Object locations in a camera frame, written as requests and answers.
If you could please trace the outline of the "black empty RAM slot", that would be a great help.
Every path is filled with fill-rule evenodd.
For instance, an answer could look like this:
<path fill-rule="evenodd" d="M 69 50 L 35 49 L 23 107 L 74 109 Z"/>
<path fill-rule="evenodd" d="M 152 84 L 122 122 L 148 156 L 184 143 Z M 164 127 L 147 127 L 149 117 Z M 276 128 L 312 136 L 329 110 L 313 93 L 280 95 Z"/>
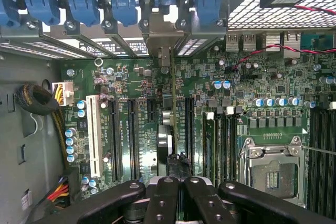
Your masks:
<path fill-rule="evenodd" d="M 323 111 L 320 111 L 320 118 L 319 118 L 319 147 L 324 151 L 325 149 L 325 140 L 324 140 L 324 115 L 325 113 Z M 320 159 L 319 159 L 319 172 L 320 172 L 320 180 L 319 180 L 319 204 L 318 204 L 318 210 L 319 213 L 324 216 L 324 176 L 325 176 L 325 167 L 324 167 L 324 161 L 325 161 L 325 153 L 320 152 Z"/>
<path fill-rule="evenodd" d="M 226 115 L 226 180 L 230 179 L 230 167 L 231 167 L 231 153 L 230 153 L 230 149 L 231 149 L 231 123 L 230 123 L 230 113 L 229 111 L 226 109 L 225 111 L 225 115 Z"/>
<path fill-rule="evenodd" d="M 236 114 L 231 119 L 231 174 L 232 180 L 235 181 L 237 177 L 237 117 Z"/>
<path fill-rule="evenodd" d="M 330 110 L 328 115 L 328 150 L 331 152 L 328 158 L 328 194 L 327 194 L 327 215 L 334 219 L 334 160 L 336 157 L 335 136 L 336 136 L 336 111 Z"/>
<path fill-rule="evenodd" d="M 311 109 L 310 113 L 310 136 L 309 147 L 316 147 L 316 129 L 318 128 L 318 109 Z M 308 209 L 312 212 L 316 212 L 316 151 L 309 150 L 309 179 L 308 179 Z"/>
<path fill-rule="evenodd" d="M 218 183 L 225 178 L 225 115 L 218 114 Z"/>

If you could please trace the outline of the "long black expansion slot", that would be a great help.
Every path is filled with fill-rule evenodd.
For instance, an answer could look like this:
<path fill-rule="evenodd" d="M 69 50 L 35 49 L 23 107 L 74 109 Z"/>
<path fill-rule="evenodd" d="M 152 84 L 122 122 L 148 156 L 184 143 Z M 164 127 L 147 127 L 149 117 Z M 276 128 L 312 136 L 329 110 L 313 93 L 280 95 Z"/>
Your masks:
<path fill-rule="evenodd" d="M 185 152 L 190 161 L 191 175 L 194 174 L 194 99 L 185 98 Z"/>
<path fill-rule="evenodd" d="M 122 177 L 122 149 L 120 138 L 120 120 L 119 104 L 116 99 L 108 101 L 109 104 L 109 124 L 110 124 L 110 141 L 111 141 L 111 166 L 112 180 L 118 182 Z"/>
<path fill-rule="evenodd" d="M 138 125 L 138 105 L 136 99 L 128 100 L 128 124 L 130 143 L 130 166 L 131 178 L 140 178 L 139 161 L 139 125 Z"/>

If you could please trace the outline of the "CPU socket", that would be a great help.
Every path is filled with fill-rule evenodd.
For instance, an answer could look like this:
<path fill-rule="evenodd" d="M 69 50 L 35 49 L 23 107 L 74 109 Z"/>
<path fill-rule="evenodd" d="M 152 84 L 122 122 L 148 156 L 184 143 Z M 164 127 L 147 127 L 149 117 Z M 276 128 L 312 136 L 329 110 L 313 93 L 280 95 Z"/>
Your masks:
<path fill-rule="evenodd" d="M 245 139 L 240 151 L 238 181 L 299 205 L 304 196 L 305 155 L 301 138 L 289 144 L 255 144 Z"/>

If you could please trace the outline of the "short black expansion slot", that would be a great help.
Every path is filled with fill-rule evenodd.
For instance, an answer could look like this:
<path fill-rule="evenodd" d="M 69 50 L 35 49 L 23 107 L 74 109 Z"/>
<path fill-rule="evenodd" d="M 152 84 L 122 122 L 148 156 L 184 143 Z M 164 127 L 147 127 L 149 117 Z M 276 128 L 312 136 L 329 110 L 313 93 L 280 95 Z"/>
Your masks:
<path fill-rule="evenodd" d="M 156 100 L 148 98 L 146 101 L 148 122 L 155 122 Z"/>

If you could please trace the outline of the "white expansion slot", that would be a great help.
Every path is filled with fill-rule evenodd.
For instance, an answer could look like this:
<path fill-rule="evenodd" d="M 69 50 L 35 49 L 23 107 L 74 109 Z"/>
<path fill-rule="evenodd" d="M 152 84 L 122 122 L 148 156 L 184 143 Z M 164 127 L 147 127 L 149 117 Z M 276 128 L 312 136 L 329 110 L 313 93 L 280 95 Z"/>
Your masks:
<path fill-rule="evenodd" d="M 103 173 L 100 104 L 98 95 L 86 96 L 89 160 L 91 177 Z"/>

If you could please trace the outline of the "silver socket locking lever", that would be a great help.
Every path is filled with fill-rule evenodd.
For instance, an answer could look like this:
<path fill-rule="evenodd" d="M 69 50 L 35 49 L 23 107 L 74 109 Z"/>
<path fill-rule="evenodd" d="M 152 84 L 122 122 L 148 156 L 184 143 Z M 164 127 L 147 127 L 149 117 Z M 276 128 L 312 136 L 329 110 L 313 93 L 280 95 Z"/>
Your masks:
<path fill-rule="evenodd" d="M 320 149 L 320 148 L 315 148 L 315 147 L 310 147 L 310 146 L 305 146 L 305 145 L 302 145 L 301 148 L 304 148 L 304 149 L 307 149 L 307 150 L 311 150 L 311 151 L 320 152 L 320 153 L 326 153 L 326 154 L 330 154 L 330 155 L 335 155 L 336 156 L 336 152 L 329 151 L 329 150 L 323 150 L 323 149 Z"/>

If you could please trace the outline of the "green motherboard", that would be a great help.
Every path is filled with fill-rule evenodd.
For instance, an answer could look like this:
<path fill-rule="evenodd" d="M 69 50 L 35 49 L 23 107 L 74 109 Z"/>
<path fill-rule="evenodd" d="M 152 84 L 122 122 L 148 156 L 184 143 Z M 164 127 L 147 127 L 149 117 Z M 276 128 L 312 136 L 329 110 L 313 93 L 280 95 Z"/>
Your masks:
<path fill-rule="evenodd" d="M 328 150 L 328 115 L 336 111 L 336 49 L 304 47 L 299 59 L 284 59 L 283 51 L 263 51 L 256 55 L 222 52 L 218 48 L 192 58 L 174 59 L 176 83 L 177 136 L 173 154 L 182 155 L 186 171 L 191 175 L 185 152 L 185 98 L 194 99 L 194 176 L 204 176 L 218 186 L 218 114 L 226 109 L 237 117 L 237 177 L 240 151 L 246 138 L 255 144 L 289 144 L 297 135 L 302 145 L 309 146 L 310 113 L 318 109 L 324 115 L 325 150 Z M 79 169 L 79 197 L 87 199 L 122 182 L 131 180 L 128 100 L 136 99 L 139 125 L 140 178 L 147 184 L 155 176 L 167 175 L 167 158 L 158 160 L 158 112 L 155 122 L 148 122 L 146 101 L 155 99 L 152 74 L 154 61 L 145 59 L 66 63 L 62 75 L 73 83 L 74 106 L 64 109 L 65 146 L 69 164 Z M 102 137 L 103 173 L 91 177 L 87 126 L 86 96 L 98 95 Z M 119 104 L 122 177 L 112 180 L 111 141 L 108 101 Z M 319 145 L 319 124 L 316 129 Z M 309 150 L 304 149 L 304 196 L 300 204 L 308 208 Z M 319 202 L 319 159 L 316 152 L 316 212 Z M 324 214 L 327 215 L 328 158 L 325 153 Z"/>

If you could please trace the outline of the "white power connector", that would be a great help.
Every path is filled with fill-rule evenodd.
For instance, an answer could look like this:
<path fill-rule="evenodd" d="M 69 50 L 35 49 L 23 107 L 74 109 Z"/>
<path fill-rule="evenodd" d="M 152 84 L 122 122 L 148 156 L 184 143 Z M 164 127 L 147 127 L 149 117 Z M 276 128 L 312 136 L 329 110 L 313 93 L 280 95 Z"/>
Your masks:
<path fill-rule="evenodd" d="M 74 105 L 74 91 L 72 82 L 53 82 L 52 94 L 59 106 Z"/>

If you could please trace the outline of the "open black PC case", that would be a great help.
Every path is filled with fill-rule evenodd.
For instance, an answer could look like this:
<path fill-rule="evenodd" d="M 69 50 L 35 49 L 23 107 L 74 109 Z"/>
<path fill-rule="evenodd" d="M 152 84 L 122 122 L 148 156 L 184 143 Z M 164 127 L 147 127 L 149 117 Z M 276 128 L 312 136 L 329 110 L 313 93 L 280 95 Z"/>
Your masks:
<path fill-rule="evenodd" d="M 14 28 L 37 29 L 40 21 L 30 16 L 25 0 L 14 1 L 20 14 L 20 26 Z M 183 33 L 179 42 L 191 32 L 191 14 L 196 12 L 195 0 L 136 0 L 138 22 L 124 27 L 113 17 L 111 0 L 97 0 L 100 24 L 87 27 L 74 20 L 68 0 L 57 1 L 60 23 L 41 22 L 44 33 L 95 58 L 46 59 L 0 49 L 0 224 L 76 224 L 83 215 L 80 207 L 86 199 L 79 197 L 79 169 L 69 164 L 65 146 L 64 109 L 71 106 L 59 106 L 52 95 L 53 82 L 66 82 L 64 64 L 152 58 L 143 38 L 143 20 L 162 14 Z M 301 33 L 300 49 L 336 49 L 336 0 L 222 0 L 220 17 L 227 20 L 226 35 L 239 36 L 241 54 L 265 51 L 267 31 L 281 33 L 276 46 L 282 51 L 298 51 L 283 45 L 286 31 Z M 243 51 L 244 34 L 256 35 L 255 51 Z M 194 56 L 214 48 L 228 52 L 226 35 Z M 147 184 L 131 179 L 116 186 L 140 182 L 147 187 L 165 176 L 155 176 Z M 186 193 L 188 177 L 202 178 L 214 191 L 223 182 L 215 186 L 204 176 L 181 178 L 175 224 L 203 224 Z"/>

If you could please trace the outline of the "perforated expansion slot cover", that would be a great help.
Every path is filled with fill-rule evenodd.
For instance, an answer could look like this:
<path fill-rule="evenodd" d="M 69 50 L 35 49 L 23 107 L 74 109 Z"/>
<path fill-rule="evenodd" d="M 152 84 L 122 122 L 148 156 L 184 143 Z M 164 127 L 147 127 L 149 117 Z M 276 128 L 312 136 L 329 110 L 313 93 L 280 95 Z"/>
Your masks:
<path fill-rule="evenodd" d="M 46 35 L 41 22 L 38 22 L 37 35 L 24 39 L 24 44 L 58 53 L 68 59 L 94 59 L 95 56 L 65 42 Z"/>
<path fill-rule="evenodd" d="M 176 57 L 192 57 L 210 47 L 227 33 L 227 20 L 218 19 L 206 25 L 201 24 L 196 12 L 191 14 L 191 32 L 181 39 L 175 47 Z"/>
<path fill-rule="evenodd" d="M 29 29 L 27 27 L 14 29 L 0 28 L 0 49 L 9 49 L 39 58 L 68 59 L 58 53 L 35 48 L 23 43 L 25 38 L 32 37 L 33 35 L 37 35 L 36 29 Z"/>

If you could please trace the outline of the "silver USB port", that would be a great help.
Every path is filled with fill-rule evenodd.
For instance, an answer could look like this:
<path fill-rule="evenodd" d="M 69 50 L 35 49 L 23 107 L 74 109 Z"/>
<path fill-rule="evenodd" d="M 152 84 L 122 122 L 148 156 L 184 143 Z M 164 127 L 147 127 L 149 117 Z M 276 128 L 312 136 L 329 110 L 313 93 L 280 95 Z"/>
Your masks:
<path fill-rule="evenodd" d="M 226 35 L 226 51 L 228 52 L 239 51 L 239 36 L 237 34 Z"/>
<path fill-rule="evenodd" d="M 256 50 L 256 35 L 244 34 L 243 35 L 243 51 L 255 51 Z"/>

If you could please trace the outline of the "silver rear port housing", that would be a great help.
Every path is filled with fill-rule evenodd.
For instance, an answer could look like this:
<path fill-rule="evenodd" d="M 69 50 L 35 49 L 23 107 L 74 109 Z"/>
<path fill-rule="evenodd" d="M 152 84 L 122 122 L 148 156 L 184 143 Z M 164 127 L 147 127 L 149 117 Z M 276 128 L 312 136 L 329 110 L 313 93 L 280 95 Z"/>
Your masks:
<path fill-rule="evenodd" d="M 267 52 L 279 52 L 280 47 L 277 47 L 276 44 L 281 42 L 281 33 L 277 31 L 267 31 L 266 32 L 266 46 Z"/>
<path fill-rule="evenodd" d="M 290 47 L 292 49 L 300 49 L 301 44 L 301 33 L 294 31 L 286 31 L 284 33 L 283 39 L 284 46 Z M 284 59 L 299 59 L 300 52 L 292 51 L 290 49 L 284 49 L 283 53 Z"/>

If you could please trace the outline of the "blue slot retention clip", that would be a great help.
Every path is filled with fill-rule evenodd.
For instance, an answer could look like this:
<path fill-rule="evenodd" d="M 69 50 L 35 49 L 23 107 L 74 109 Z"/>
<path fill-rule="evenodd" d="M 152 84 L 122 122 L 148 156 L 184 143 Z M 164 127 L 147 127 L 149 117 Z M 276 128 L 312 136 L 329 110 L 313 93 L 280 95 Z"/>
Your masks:
<path fill-rule="evenodd" d="M 60 23 L 60 9 L 57 0 L 25 0 L 31 17 L 48 26 Z"/>
<path fill-rule="evenodd" d="M 68 0 L 74 20 L 87 27 L 100 24 L 100 12 L 97 0 Z"/>
<path fill-rule="evenodd" d="M 135 25 L 138 22 L 136 0 L 111 0 L 114 19 L 124 27 Z"/>
<path fill-rule="evenodd" d="M 195 8 L 201 26 L 220 20 L 222 0 L 195 0 Z"/>
<path fill-rule="evenodd" d="M 20 26 L 20 14 L 14 0 L 0 0 L 0 26 Z"/>

